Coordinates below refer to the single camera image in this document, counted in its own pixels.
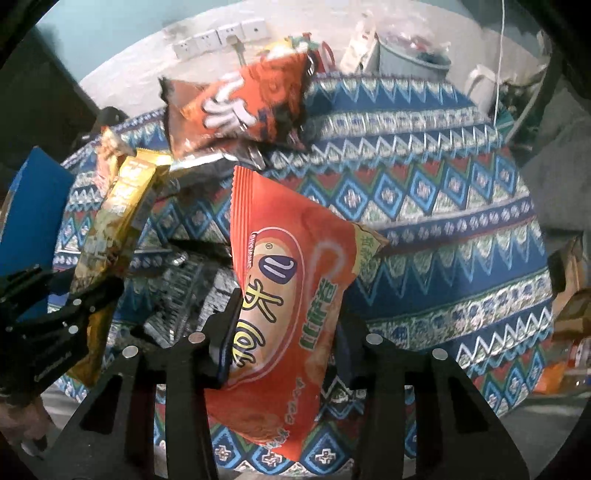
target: white cable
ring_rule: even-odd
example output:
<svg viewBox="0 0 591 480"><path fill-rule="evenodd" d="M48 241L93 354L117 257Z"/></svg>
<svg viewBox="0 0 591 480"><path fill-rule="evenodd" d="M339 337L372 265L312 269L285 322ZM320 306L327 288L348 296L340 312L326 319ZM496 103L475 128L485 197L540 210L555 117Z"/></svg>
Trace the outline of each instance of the white cable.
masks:
<svg viewBox="0 0 591 480"><path fill-rule="evenodd" d="M501 89L501 62L503 61L503 37L505 36L505 0L501 0L503 7L503 17L501 19L501 45L499 46L499 68L496 71L496 104L495 104L495 121L493 126L496 127L496 116L499 113L499 91Z"/></svg>

